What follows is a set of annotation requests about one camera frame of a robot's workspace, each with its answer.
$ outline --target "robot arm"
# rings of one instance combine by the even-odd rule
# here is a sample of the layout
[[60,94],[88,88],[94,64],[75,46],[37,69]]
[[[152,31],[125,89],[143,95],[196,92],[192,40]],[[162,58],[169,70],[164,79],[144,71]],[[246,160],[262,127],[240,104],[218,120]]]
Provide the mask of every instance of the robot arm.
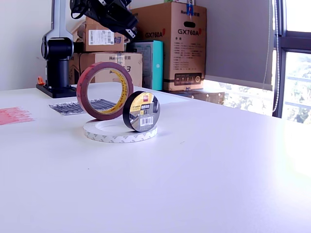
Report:
[[70,0],[71,17],[83,15],[99,22],[114,33],[125,35],[130,40],[136,36],[138,20],[127,10],[132,0]]
[[[70,0],[71,16],[86,15],[130,40],[136,36],[137,19],[127,10],[132,0]],[[51,30],[43,36],[42,56],[47,60],[46,84],[37,88],[52,98],[73,97],[69,84],[69,59],[74,52],[73,36],[66,30],[66,0],[52,0]]]

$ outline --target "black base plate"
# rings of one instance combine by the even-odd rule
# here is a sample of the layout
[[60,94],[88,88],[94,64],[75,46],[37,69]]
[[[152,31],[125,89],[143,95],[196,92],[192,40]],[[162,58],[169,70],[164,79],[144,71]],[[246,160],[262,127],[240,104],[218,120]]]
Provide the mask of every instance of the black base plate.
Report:
[[63,87],[63,88],[51,88],[49,89],[45,85],[36,85],[37,89],[44,92],[48,96],[52,97],[53,99],[58,98],[67,98],[67,97],[76,97],[77,90],[75,87]]

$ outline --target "window frame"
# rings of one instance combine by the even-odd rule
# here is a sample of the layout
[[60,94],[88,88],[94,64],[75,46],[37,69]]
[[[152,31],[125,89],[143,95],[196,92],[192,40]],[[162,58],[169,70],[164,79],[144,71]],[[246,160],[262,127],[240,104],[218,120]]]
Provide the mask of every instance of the window frame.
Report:
[[[286,82],[286,53],[298,52],[311,54],[311,33],[287,31],[286,19],[286,0],[277,0],[277,17],[278,17],[278,32],[275,31],[275,49],[279,51],[279,99],[274,117],[282,118],[284,106],[284,91]],[[279,39],[279,46],[276,47],[276,37]],[[277,84],[276,77],[274,106],[277,99]]]

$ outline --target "red paper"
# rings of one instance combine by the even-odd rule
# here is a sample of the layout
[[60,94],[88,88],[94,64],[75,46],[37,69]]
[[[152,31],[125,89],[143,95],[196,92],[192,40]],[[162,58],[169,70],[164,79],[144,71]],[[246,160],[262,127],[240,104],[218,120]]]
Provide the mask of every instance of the red paper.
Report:
[[34,121],[30,116],[30,112],[19,107],[0,109],[0,125]]

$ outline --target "window blind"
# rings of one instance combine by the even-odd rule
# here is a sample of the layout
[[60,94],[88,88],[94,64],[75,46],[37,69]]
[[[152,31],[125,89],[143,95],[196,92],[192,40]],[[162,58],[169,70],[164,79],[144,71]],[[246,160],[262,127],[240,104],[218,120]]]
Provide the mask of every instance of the window blind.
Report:
[[272,1],[196,0],[196,5],[207,8],[206,79],[272,90]]

